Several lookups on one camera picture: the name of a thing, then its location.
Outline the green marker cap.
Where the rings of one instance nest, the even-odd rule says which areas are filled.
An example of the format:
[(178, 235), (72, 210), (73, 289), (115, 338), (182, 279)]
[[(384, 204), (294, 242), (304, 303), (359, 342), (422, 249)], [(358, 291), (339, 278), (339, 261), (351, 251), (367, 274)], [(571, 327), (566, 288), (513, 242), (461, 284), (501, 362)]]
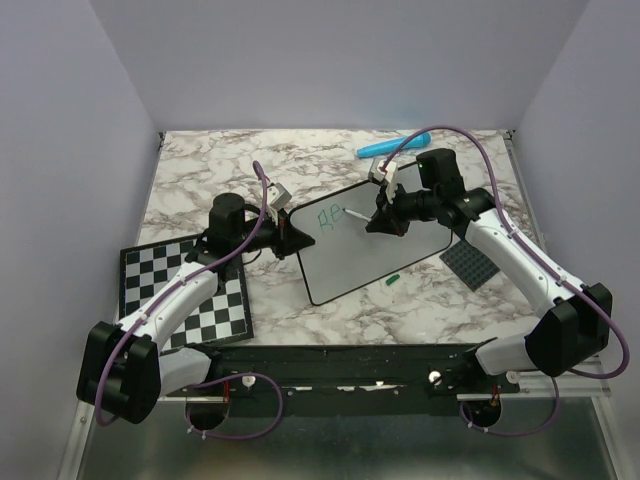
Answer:
[(390, 286), (390, 285), (392, 285), (393, 283), (395, 283), (396, 281), (398, 281), (398, 280), (399, 280), (399, 278), (400, 278), (400, 275), (399, 275), (398, 273), (393, 274), (392, 276), (390, 276), (389, 278), (387, 278), (387, 279), (385, 280), (385, 284), (386, 284), (387, 286)]

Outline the black framed whiteboard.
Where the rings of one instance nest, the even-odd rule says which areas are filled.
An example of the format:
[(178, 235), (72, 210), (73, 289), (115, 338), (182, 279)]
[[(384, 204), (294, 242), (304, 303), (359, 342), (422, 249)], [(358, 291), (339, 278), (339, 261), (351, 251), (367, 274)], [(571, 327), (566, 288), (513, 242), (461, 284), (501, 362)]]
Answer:
[(436, 222), (414, 222), (406, 235), (368, 233), (379, 187), (366, 180), (294, 208), (291, 225), (315, 244), (298, 252), (308, 297), (319, 306), (446, 250), (453, 233)]

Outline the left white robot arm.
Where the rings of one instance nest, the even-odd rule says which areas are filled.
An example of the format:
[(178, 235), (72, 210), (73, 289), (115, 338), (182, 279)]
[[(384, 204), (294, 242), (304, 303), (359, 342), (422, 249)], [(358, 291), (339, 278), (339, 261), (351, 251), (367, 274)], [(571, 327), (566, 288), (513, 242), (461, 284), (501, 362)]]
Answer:
[(201, 348), (160, 359), (178, 327), (239, 266), (244, 252), (269, 249), (284, 259), (314, 245), (290, 222), (291, 195), (281, 184), (268, 186), (260, 206), (238, 194), (214, 198), (209, 225), (197, 238), (177, 273), (141, 307), (115, 324), (99, 322), (89, 332), (76, 394), (94, 406), (101, 426), (117, 419), (137, 424), (158, 398), (190, 385), (201, 395), (214, 393), (220, 368)]

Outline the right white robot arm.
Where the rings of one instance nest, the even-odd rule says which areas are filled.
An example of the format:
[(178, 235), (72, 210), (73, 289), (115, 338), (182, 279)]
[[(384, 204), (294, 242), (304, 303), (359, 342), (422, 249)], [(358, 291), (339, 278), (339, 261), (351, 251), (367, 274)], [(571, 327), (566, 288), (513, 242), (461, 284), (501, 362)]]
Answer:
[(366, 231), (403, 236), (416, 221), (449, 228), (495, 264), (539, 318), (528, 333), (478, 345), (459, 370), (467, 389), (483, 391), (508, 371), (557, 377), (607, 346), (610, 329), (602, 316), (612, 309), (612, 295), (606, 287), (588, 286), (552, 263), (487, 190), (466, 189), (453, 150), (420, 154), (417, 166), (422, 187), (408, 192), (395, 162), (372, 163), (368, 178), (380, 190)]

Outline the green whiteboard marker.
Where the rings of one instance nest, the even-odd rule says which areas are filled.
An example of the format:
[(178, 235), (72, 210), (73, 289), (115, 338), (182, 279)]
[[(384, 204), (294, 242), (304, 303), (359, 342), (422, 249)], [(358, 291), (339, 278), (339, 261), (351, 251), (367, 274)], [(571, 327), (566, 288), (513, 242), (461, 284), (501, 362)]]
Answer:
[(344, 211), (345, 214), (350, 215), (350, 216), (352, 216), (354, 218), (363, 220), (365, 222), (370, 222), (371, 221), (370, 217), (368, 217), (368, 216), (366, 216), (364, 214), (361, 214), (359, 212), (356, 212), (356, 211), (353, 211), (353, 210), (350, 210), (350, 209), (346, 209), (346, 208), (343, 209), (343, 211)]

